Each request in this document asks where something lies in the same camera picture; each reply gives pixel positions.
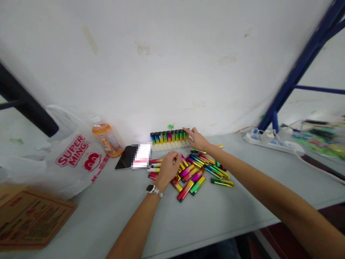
cardboard box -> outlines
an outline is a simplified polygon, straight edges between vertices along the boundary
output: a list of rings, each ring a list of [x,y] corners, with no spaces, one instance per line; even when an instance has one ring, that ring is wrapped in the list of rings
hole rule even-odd
[[[0,186],[0,251],[42,249],[76,205],[30,186]]]

phone screen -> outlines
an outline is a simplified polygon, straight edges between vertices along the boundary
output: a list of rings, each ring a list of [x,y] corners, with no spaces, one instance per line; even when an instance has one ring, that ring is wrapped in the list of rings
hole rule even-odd
[[[138,145],[127,146],[123,151],[118,164],[115,166],[115,170],[130,168],[132,162],[137,153]]]

wristwatch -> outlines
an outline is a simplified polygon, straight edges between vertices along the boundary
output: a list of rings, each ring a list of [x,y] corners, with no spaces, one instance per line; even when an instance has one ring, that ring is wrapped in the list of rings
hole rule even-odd
[[[162,193],[160,190],[157,189],[157,187],[155,185],[148,185],[146,187],[146,191],[148,193],[155,193],[158,194],[159,198],[163,198],[164,193]]]

wall stain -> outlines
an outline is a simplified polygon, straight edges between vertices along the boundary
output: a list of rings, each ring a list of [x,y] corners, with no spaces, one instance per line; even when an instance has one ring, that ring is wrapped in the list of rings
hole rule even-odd
[[[199,101],[199,102],[193,102],[191,107],[183,108],[181,111],[183,112],[196,112],[198,109],[205,108],[206,102],[205,101]]]
[[[244,35],[244,38],[247,38],[251,33],[252,33],[252,28],[249,27],[249,29],[247,30],[247,32]]]
[[[87,40],[87,42],[89,43],[91,49],[92,49],[92,52],[97,55],[98,54],[98,46],[97,46],[97,43],[95,42],[95,40],[93,39],[91,33],[90,33],[90,30],[87,26],[83,26],[82,27],[82,32]]]
[[[135,42],[139,55],[151,55],[151,47],[146,42]]]
[[[231,53],[217,60],[218,65],[234,64],[237,62],[237,53]]]

white plastic bag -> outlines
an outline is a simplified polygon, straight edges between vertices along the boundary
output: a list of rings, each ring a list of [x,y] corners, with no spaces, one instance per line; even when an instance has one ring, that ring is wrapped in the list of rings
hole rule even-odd
[[[9,157],[2,164],[3,184],[27,184],[64,199],[77,195],[95,181],[109,157],[77,112],[49,105],[47,112],[59,131],[40,150],[25,157]]]

